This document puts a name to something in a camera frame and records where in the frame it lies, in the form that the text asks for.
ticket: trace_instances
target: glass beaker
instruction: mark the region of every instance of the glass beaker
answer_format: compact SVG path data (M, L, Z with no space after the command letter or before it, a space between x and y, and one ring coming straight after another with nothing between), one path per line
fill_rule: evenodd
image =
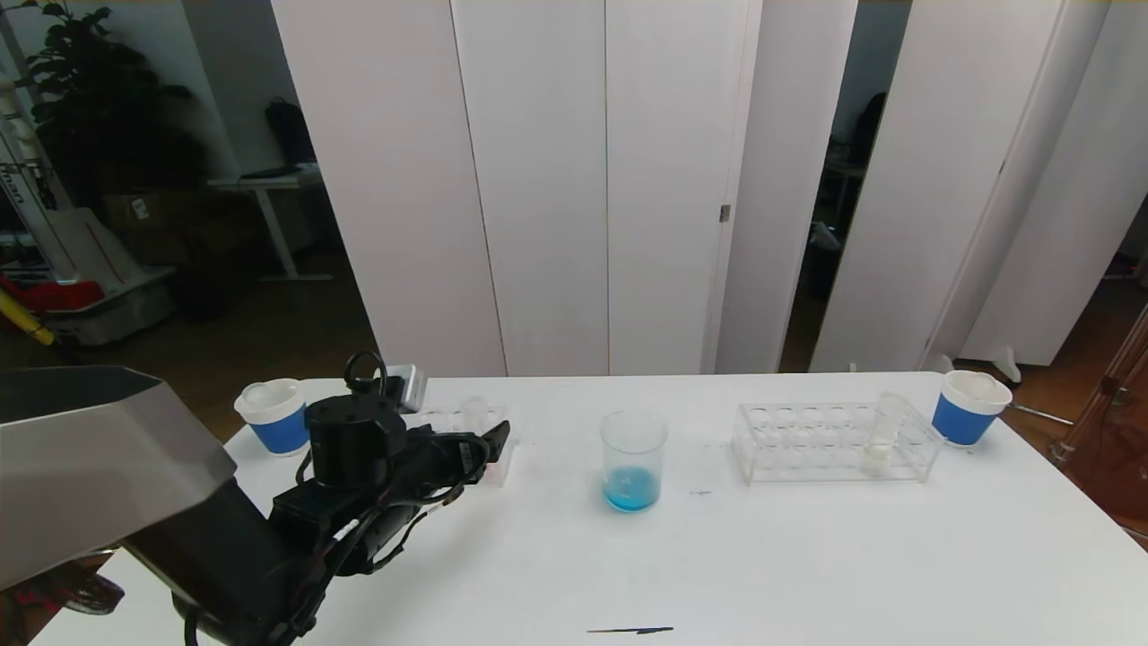
M665 422L646 411L619 411L602 421L600 433L606 503L625 513L649 509L661 495Z

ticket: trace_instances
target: white table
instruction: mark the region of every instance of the white table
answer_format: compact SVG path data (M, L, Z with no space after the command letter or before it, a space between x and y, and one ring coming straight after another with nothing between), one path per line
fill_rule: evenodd
M301 274L295 267L295 258L290 255L290 247L287 246L287 238L284 236L282 225L279 216L276 215L276 207L271 203L270 190L290 190L312 186L323 182L323 174L318 168L308 168L282 174L279 177L250 177L236 179L212 179L208 186L224 190L250 190L255 193L255 199L259 202L259 210L263 211L263 219L267 223L267 231L271 233L271 242L276 247L276 255L284 266L282 275L267 275L263 280L331 280L329 273L307 273Z
M735 474L739 403L893 390L931 413L939 387L928 373L433 380L428 407L473 395L512 407L523 444L506 488L468 489L385 570L335 579L302 641L1142 646L1148 555L1002 422L974 450L946 447L928 484L746 488ZM598 484L597 426L622 407L670 427L662 497L638 515L608 509ZM266 513L297 460L249 429L227 450ZM119 608L62 613L34 646L179 643L168 590L131 555L102 574L126 591ZM585 632L641 626L674 630Z

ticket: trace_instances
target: robotic arm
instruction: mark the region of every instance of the robotic arm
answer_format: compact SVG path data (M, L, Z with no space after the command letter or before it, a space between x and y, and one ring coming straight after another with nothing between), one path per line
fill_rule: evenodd
M386 566L422 508L479 482L510 434L509 422L482 437L408 429L400 410L414 389L386 371L348 386L308 406L315 477L303 482L301 468L264 519L162 381L114 367L0 375L0 589L119 540L172 590L185 641L201 630L231 645L290 644L335 576Z

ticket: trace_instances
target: blue paper cup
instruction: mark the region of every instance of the blue paper cup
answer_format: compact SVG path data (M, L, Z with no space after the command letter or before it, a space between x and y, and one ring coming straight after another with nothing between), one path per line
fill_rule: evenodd
M276 456L295 456L307 449L304 408L307 402L296 380L250 384L235 400L235 413Z
M991 376L952 371L941 383L932 425L948 442L971 446L1011 402L1013 391Z

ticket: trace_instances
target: white partition panel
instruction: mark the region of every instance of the white partition panel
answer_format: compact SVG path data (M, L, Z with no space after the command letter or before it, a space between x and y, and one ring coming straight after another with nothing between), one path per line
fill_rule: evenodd
M511 376L608 374L604 0L453 0Z
M387 361L505 375L449 0L272 7Z
M1021 119L1021 129L988 199L985 216L964 258L945 313L933 333L926 361L936 356L949 359L961 356L961 349L1000 274L1008 249L1048 166L1080 88L1096 37L1104 24L1108 7L1107 1L1063 3L1045 63ZM992 356L998 350L988 349L987 357L980 359L994 359Z
M921 365L1060 7L914 3L813 371Z
M612 374L705 364L751 1L606 0Z
M856 6L762 7L718 373L777 371Z
M1112 2L1032 204L961 357L1048 366L1148 192L1148 3Z

